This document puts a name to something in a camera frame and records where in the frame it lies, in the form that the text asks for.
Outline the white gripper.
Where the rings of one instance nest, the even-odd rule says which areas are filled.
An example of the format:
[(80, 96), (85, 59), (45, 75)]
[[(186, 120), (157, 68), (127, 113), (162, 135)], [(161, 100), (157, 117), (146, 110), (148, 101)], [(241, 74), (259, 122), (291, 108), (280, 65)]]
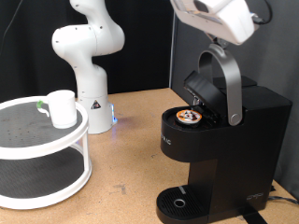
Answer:
[(170, 0), (178, 18), (214, 35), (214, 43), (226, 49), (241, 45), (254, 33), (252, 13), (245, 0)]

